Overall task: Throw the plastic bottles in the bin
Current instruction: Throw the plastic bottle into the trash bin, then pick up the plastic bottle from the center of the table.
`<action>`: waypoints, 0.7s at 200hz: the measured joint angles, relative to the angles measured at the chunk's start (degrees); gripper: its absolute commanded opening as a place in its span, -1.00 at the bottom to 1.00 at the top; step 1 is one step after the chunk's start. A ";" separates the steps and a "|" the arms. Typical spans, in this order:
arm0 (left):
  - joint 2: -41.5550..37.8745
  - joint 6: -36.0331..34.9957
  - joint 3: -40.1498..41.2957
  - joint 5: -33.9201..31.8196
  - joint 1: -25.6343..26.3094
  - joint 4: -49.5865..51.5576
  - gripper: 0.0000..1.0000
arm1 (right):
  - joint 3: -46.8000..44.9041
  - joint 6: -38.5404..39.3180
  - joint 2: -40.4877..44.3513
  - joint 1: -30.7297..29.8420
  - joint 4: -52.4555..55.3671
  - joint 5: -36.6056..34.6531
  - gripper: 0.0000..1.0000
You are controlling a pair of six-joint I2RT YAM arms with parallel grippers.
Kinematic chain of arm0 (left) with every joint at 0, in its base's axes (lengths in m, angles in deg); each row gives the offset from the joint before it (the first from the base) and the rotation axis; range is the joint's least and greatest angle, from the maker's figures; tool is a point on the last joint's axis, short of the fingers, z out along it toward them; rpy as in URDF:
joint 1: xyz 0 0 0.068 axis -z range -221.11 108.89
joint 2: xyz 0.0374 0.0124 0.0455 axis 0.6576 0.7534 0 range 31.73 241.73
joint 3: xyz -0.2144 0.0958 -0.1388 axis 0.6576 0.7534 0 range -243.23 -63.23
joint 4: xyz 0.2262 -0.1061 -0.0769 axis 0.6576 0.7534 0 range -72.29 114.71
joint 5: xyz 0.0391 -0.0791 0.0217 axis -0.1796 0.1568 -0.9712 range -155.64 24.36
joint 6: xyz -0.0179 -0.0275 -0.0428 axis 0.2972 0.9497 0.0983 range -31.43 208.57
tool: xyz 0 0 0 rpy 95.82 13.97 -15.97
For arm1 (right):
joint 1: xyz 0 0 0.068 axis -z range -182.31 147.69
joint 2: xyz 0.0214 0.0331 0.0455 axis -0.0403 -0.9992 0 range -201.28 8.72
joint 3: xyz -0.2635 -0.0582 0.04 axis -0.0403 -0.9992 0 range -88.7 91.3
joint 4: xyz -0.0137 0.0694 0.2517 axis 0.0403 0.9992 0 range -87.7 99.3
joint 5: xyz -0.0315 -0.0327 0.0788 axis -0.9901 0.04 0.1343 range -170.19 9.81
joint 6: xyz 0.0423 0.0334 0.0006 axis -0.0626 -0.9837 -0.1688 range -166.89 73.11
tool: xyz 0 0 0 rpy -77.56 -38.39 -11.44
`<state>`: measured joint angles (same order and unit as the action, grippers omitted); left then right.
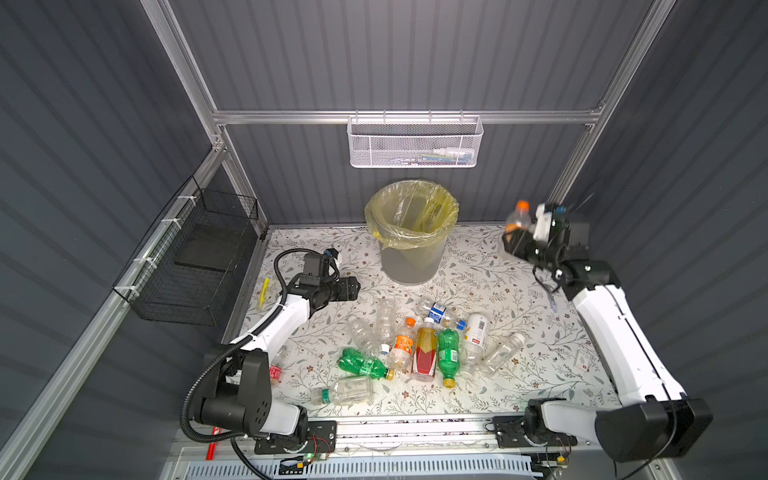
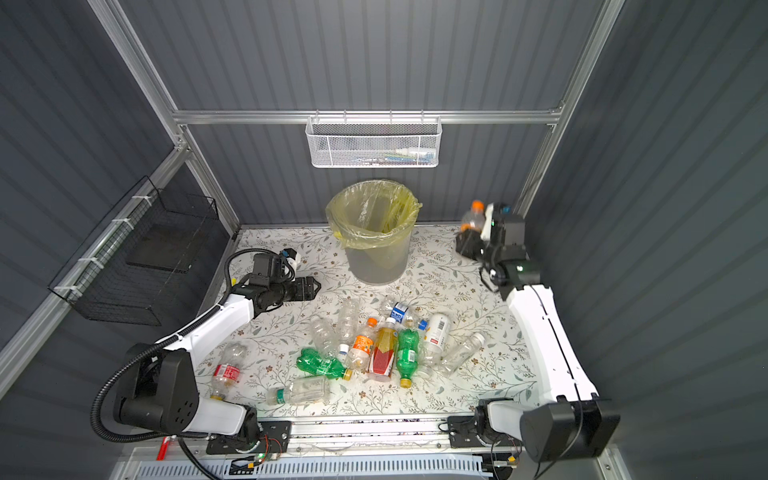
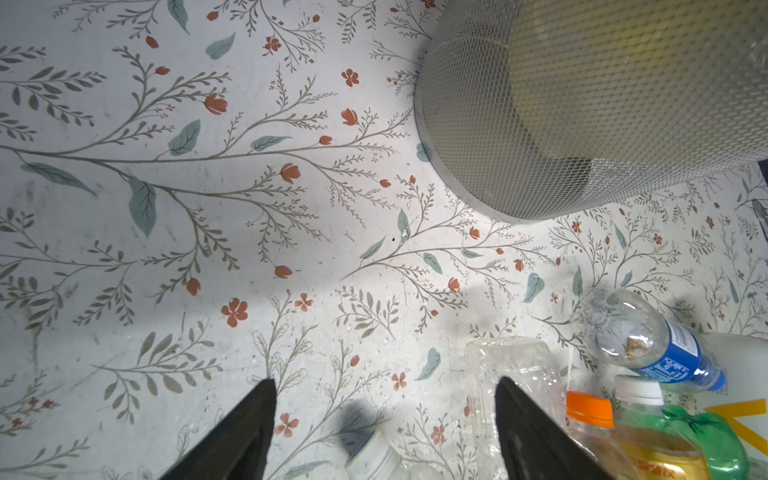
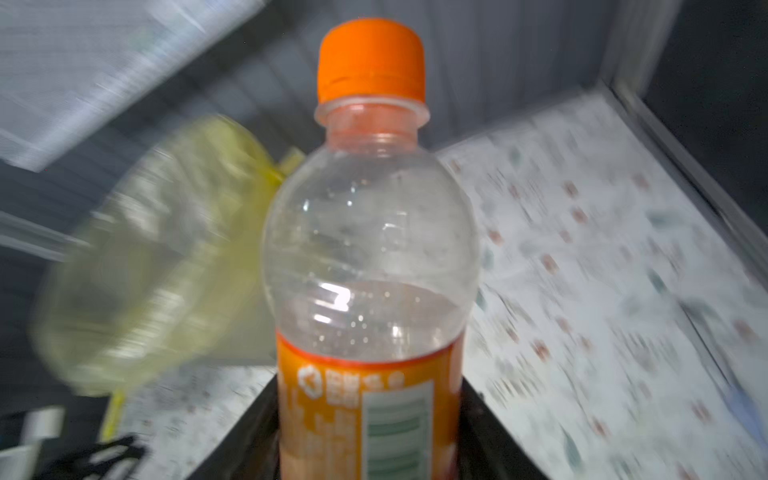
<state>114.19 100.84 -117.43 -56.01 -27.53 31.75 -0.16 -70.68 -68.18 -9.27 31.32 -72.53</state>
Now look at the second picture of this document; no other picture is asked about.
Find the orange cap orange label bottle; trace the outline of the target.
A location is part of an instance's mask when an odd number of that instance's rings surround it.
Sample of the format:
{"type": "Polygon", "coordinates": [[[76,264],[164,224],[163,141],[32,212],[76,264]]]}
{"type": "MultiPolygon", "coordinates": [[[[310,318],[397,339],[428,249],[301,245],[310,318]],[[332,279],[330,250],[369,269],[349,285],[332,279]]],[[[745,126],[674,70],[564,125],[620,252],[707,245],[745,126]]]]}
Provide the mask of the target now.
{"type": "Polygon", "coordinates": [[[474,231],[481,233],[485,224],[485,204],[480,200],[474,200],[470,210],[461,219],[460,231],[474,231]]]}

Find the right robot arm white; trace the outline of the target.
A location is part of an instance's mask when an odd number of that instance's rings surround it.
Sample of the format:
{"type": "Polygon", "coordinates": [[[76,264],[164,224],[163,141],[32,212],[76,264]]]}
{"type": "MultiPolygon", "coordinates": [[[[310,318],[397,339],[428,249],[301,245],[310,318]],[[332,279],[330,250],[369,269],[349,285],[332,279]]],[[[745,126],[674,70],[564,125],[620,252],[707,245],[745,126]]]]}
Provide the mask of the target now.
{"type": "Polygon", "coordinates": [[[477,437],[490,443],[518,440],[540,463],[600,456],[621,416],[581,367],[538,265],[523,246],[505,244],[501,234],[484,240],[467,229],[457,235],[456,251],[479,262],[481,281],[510,310],[539,379],[538,395],[528,404],[511,398],[481,401],[474,416],[477,437]]]}

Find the clear bottle green cap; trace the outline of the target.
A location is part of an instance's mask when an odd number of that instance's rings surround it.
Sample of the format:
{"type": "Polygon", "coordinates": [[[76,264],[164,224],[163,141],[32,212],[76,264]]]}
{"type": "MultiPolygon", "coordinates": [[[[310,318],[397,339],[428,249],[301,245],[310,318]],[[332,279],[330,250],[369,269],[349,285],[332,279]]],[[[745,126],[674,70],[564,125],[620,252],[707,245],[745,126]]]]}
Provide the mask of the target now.
{"type": "Polygon", "coordinates": [[[326,402],[329,397],[330,381],[323,376],[311,376],[271,389],[266,400],[270,405],[307,405],[326,402]]]}

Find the clear bottle white cap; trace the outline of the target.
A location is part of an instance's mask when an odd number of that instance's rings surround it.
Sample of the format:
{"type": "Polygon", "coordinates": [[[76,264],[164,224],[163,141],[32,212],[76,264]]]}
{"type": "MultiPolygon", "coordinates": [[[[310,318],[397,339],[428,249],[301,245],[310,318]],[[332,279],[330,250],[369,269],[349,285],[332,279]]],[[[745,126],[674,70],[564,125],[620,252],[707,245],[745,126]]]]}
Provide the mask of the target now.
{"type": "Polygon", "coordinates": [[[348,345],[343,343],[333,324],[326,318],[313,315],[309,319],[309,334],[315,348],[326,357],[347,364],[348,345]]]}

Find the small blue label bottle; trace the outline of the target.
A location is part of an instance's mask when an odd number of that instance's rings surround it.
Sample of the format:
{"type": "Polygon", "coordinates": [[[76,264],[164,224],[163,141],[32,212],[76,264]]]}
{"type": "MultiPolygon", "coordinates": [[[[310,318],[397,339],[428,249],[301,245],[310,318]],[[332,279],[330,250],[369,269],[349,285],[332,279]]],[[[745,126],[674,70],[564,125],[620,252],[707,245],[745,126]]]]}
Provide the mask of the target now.
{"type": "Polygon", "coordinates": [[[427,317],[416,307],[392,297],[386,297],[382,304],[382,321],[380,325],[395,330],[412,329],[424,330],[427,317]]]}

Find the clear unlabeled bottle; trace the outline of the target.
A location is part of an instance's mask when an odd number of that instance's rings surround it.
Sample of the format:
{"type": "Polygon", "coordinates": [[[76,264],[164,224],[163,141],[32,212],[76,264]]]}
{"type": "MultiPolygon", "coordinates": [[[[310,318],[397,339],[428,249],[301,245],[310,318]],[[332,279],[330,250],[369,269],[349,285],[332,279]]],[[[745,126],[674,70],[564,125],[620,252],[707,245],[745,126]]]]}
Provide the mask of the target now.
{"type": "Polygon", "coordinates": [[[485,342],[486,338],[482,333],[472,333],[461,344],[454,346],[442,357],[438,371],[447,376],[453,374],[470,360],[484,346],[485,342]]]}

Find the clear bottle red label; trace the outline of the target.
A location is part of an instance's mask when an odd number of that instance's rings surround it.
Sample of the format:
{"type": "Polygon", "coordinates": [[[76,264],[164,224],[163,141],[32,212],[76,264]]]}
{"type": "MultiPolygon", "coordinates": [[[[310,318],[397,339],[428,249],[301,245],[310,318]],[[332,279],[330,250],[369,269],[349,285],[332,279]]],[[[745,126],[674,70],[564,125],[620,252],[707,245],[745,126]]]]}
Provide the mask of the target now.
{"type": "Polygon", "coordinates": [[[210,383],[210,397],[226,400],[237,386],[241,370],[248,356],[248,347],[239,342],[228,344],[222,351],[210,383]]]}

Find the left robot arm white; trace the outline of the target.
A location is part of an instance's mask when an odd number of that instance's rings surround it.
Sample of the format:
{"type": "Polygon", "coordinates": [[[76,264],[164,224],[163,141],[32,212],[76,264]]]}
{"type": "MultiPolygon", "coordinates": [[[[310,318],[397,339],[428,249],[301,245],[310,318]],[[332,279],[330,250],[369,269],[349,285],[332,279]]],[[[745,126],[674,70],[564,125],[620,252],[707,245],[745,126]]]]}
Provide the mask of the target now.
{"type": "Polygon", "coordinates": [[[166,436],[261,437],[255,410],[202,395],[195,366],[230,334],[259,315],[290,302],[309,302],[321,291],[311,275],[298,276],[293,249],[250,248],[253,266],[222,298],[176,332],[132,347],[126,361],[100,388],[90,409],[90,426],[103,440],[133,443],[166,436]]]}

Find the clear bottle blue white label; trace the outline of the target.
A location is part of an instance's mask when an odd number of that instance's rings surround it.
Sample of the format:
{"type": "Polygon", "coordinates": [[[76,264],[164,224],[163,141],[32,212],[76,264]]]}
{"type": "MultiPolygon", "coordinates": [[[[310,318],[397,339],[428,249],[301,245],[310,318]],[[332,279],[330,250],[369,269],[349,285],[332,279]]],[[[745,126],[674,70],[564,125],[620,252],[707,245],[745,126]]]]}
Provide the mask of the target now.
{"type": "Polygon", "coordinates": [[[435,366],[444,353],[451,329],[451,318],[445,313],[435,313],[428,320],[422,321],[421,326],[421,362],[426,366],[435,366]]]}

